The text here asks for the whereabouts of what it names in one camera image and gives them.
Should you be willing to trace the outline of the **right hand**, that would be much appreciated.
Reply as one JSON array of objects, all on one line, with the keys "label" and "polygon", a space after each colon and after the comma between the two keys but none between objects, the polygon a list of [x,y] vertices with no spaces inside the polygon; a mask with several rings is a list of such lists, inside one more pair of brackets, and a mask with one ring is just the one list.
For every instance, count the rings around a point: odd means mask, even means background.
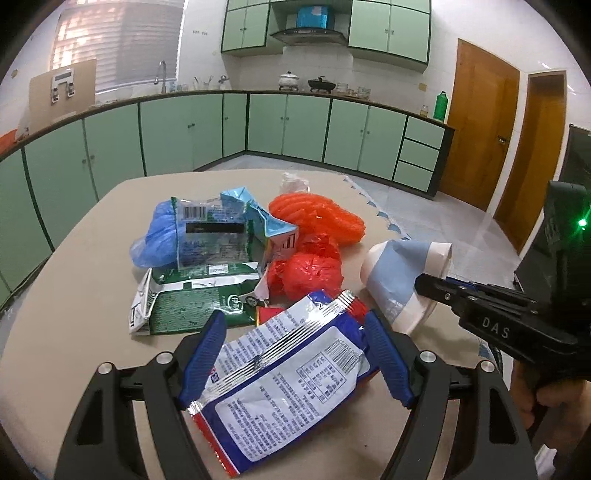
[{"label": "right hand", "polygon": [[536,405],[567,408],[566,418],[575,427],[587,428],[590,422],[590,383],[585,380],[562,380],[544,387],[531,387],[527,378],[534,370],[515,360],[510,392],[526,429],[533,426]]}]

